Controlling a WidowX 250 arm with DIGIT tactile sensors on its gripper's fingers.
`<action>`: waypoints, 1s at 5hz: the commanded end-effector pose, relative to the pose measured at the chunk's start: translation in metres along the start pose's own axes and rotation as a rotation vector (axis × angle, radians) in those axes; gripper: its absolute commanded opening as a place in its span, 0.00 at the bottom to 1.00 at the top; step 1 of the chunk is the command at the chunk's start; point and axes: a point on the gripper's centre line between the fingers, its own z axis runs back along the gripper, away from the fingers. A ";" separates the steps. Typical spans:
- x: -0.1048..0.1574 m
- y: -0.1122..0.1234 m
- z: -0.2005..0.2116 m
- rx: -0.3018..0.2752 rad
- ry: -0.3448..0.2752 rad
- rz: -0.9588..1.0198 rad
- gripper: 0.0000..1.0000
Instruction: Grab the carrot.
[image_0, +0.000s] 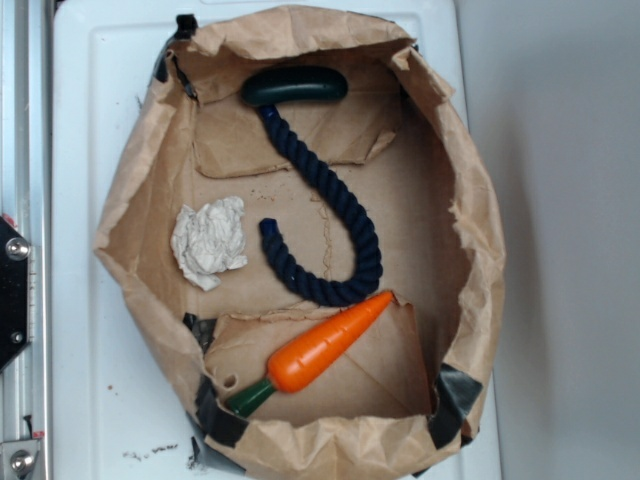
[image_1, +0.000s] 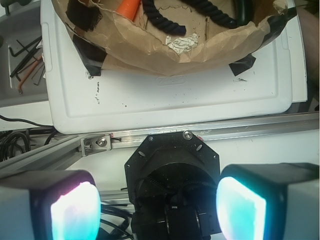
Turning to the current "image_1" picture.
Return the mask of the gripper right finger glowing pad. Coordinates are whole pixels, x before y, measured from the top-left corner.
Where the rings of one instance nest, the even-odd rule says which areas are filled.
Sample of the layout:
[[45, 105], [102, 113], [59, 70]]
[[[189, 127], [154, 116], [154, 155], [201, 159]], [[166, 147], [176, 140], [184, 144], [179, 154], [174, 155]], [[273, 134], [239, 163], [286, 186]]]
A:
[[320, 167], [230, 164], [221, 173], [216, 210], [227, 240], [318, 240]]

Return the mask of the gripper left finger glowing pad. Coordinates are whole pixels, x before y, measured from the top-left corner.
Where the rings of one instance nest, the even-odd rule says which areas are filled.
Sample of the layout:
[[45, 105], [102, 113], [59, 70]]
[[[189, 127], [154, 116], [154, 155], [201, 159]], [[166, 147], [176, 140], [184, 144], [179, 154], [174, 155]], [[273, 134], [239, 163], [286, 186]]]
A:
[[85, 170], [0, 173], [2, 240], [94, 240], [101, 198]]

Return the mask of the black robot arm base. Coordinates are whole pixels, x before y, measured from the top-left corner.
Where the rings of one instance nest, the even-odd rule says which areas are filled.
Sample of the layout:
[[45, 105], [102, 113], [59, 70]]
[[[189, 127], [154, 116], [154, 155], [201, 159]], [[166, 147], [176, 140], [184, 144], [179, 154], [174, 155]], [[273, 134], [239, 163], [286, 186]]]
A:
[[144, 140], [124, 165], [137, 240], [209, 240], [221, 232], [220, 157], [202, 140]]

